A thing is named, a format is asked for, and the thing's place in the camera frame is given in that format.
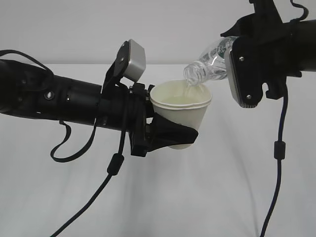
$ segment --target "screw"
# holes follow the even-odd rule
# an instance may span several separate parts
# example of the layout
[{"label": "screw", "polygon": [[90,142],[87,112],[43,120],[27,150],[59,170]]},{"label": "screw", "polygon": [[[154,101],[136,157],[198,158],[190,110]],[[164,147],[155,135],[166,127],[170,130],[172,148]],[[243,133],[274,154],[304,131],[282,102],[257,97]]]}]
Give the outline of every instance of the screw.
[{"label": "screw", "polygon": [[53,98],[54,98],[54,92],[52,92],[52,91],[49,91],[49,92],[47,92],[45,95],[44,95],[44,98],[46,99],[46,100],[52,100]]}]

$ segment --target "water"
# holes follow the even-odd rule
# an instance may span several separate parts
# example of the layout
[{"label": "water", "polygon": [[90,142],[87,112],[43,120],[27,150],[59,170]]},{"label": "water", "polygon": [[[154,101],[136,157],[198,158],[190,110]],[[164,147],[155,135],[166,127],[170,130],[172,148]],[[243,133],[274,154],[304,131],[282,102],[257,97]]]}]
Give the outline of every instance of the water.
[{"label": "water", "polygon": [[163,103],[172,104],[172,105],[187,105],[187,104],[195,104],[199,103],[200,101],[194,97],[189,96],[191,87],[187,86],[184,90],[182,95],[172,96],[162,100]]}]

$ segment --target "black robotic arm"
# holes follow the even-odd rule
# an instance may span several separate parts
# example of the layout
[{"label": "black robotic arm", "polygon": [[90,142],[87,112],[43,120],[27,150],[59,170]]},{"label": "black robotic arm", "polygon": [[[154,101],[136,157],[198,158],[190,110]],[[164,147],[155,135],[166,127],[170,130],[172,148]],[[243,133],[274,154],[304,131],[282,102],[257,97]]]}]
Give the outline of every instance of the black robotic arm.
[{"label": "black robotic arm", "polygon": [[[49,119],[93,125],[129,133],[131,154],[195,141],[198,132],[173,123],[154,112],[149,91],[154,86],[138,83],[146,67],[145,51],[135,41],[126,41],[106,73],[103,86],[54,75],[23,53],[3,50],[0,55],[19,53],[44,67],[0,60],[0,113],[28,119]],[[120,83],[134,81],[131,88]],[[153,118],[148,124],[147,118]]]}]

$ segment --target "robotic arm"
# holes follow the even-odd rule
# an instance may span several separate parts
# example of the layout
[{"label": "robotic arm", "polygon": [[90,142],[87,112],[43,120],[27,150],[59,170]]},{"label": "robotic arm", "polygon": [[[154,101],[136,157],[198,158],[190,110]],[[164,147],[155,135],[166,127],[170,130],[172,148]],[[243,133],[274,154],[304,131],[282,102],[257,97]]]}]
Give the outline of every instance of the robotic arm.
[{"label": "robotic arm", "polygon": [[[3,50],[0,55],[7,53],[17,51]],[[154,112],[149,100],[149,91],[154,86],[145,89],[144,84],[137,82],[146,67],[145,51],[132,39],[119,49],[103,86],[56,76],[38,61],[18,53],[45,70],[17,61],[0,60],[2,114],[115,130],[125,127],[129,133],[131,154],[140,157],[162,147],[193,143],[198,136],[196,130],[173,123]],[[134,82],[130,89],[120,83],[123,77]],[[146,118],[153,120],[147,124]]]},{"label": "robotic arm", "polygon": [[241,107],[254,108],[263,97],[283,97],[281,83],[286,77],[302,77],[301,71],[316,72],[316,20],[301,21],[308,16],[283,23],[273,0],[249,0],[255,13],[240,18],[222,33],[238,37],[225,53],[225,64],[233,98]]}]

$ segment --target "plastic bottle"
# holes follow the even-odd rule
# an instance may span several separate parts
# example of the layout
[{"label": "plastic bottle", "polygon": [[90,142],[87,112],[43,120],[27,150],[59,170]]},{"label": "plastic bottle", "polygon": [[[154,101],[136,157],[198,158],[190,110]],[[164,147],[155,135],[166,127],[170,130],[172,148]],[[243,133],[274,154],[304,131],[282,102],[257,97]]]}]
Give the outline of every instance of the plastic bottle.
[{"label": "plastic bottle", "polygon": [[211,44],[198,60],[189,64],[183,71],[189,86],[204,83],[207,80],[222,80],[227,77],[224,54],[231,48],[237,37],[222,38]]}]

